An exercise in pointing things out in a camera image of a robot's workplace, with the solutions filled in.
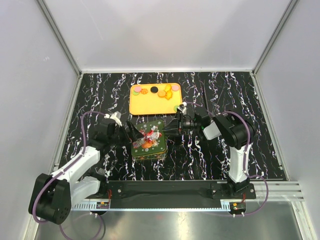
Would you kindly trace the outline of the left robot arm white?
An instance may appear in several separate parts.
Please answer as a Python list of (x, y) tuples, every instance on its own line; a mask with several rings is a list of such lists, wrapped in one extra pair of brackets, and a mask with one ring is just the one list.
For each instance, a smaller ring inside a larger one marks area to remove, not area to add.
[(102, 161), (111, 146), (126, 146), (144, 135), (128, 120), (103, 120), (80, 152), (51, 174), (40, 174), (34, 183), (28, 212), (37, 223), (62, 224), (72, 207), (90, 196), (103, 198), (107, 178), (89, 169)]

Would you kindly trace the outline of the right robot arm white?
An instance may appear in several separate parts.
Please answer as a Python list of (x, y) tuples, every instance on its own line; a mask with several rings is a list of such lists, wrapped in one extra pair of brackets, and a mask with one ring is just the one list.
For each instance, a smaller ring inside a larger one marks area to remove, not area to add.
[(162, 130), (167, 137), (179, 137), (188, 131), (196, 132), (198, 137), (207, 141), (222, 137), (230, 149), (230, 169), (224, 188), (228, 195), (235, 199), (244, 194), (250, 183), (249, 151), (256, 134), (252, 123), (233, 111), (225, 111), (212, 118), (207, 113), (195, 113), (194, 117), (190, 118), (177, 111), (174, 119)]

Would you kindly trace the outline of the gold tin lid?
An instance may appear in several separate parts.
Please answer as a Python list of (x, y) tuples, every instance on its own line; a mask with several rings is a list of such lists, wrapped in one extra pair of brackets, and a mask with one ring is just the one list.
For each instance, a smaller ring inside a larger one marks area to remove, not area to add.
[(144, 135), (144, 138), (134, 142), (131, 147), (138, 148), (142, 146), (143, 148), (150, 148), (151, 146), (157, 145), (167, 146), (167, 138), (163, 132), (163, 120), (140, 123), (135, 127)]

